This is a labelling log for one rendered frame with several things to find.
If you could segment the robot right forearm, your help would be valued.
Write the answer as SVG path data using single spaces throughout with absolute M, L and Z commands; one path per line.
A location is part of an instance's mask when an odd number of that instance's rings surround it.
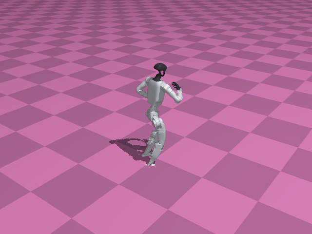
M 180 100 L 183 99 L 183 96 L 182 96 L 182 89 L 180 88 L 180 90 L 177 90 L 177 96 Z

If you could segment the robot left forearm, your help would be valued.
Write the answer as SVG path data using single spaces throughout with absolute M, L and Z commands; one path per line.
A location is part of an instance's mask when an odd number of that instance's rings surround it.
M 142 93 L 140 95 L 147 98 L 147 93 L 143 89 L 142 89 Z

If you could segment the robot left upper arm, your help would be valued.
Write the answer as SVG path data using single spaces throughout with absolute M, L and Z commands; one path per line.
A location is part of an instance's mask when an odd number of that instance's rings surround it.
M 136 92 L 138 94 L 142 93 L 142 89 L 145 88 L 148 85 L 149 79 L 151 77 L 146 77 L 146 79 L 136 88 Z

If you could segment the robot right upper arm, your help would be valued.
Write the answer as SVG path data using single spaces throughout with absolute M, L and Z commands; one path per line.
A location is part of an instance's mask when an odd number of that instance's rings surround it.
M 171 98 L 174 99 L 175 103 L 180 103 L 182 101 L 178 98 L 176 93 L 170 88 L 170 86 L 168 84 L 162 83 L 160 87 L 161 87 L 163 92 L 167 93 Z

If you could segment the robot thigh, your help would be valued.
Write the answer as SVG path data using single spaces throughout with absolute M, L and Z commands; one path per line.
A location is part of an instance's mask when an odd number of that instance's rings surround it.
M 156 132 L 159 139 L 155 142 L 155 145 L 160 143 L 163 147 L 166 138 L 166 129 L 163 120 L 161 118 L 157 118 L 157 116 L 154 116 L 152 118 L 152 123 L 153 126 L 156 127 Z
M 145 113 L 146 114 L 146 116 L 147 116 L 147 112 Z M 158 117 L 159 118 L 159 117 Z M 152 123 L 152 121 L 151 121 L 151 123 Z M 153 123 L 152 123 L 153 124 Z M 156 127 L 155 127 L 155 130 L 152 132 L 152 136 L 154 137 L 154 138 L 158 138 L 158 136 L 157 136 L 157 132 L 156 132 Z

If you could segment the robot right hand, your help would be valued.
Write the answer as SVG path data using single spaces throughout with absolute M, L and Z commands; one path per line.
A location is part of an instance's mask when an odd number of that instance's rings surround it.
M 179 85 L 176 82 L 172 82 L 172 83 L 173 83 L 172 85 L 175 86 L 175 87 L 173 86 L 174 88 L 177 88 L 177 90 L 180 90 L 181 87 L 179 87 Z

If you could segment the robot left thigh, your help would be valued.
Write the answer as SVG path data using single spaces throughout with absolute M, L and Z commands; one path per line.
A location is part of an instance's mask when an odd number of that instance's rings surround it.
M 147 116 L 147 112 L 145 113 L 146 114 L 146 116 Z M 158 117 L 159 118 L 159 117 Z M 152 123 L 152 121 L 151 121 L 151 123 Z M 153 123 L 152 123 L 153 124 Z M 154 138 L 158 138 L 158 136 L 157 136 L 157 132 L 156 132 L 156 127 L 155 127 L 155 130 L 152 132 L 152 136 L 154 137 Z

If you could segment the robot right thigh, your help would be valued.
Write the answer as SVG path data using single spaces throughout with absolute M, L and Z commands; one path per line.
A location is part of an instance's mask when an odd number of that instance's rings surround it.
M 156 127 L 156 132 L 159 139 L 155 142 L 155 145 L 160 143 L 163 147 L 166 138 L 166 129 L 163 120 L 161 118 L 157 118 L 157 116 L 154 116 L 152 118 L 152 123 L 153 126 Z

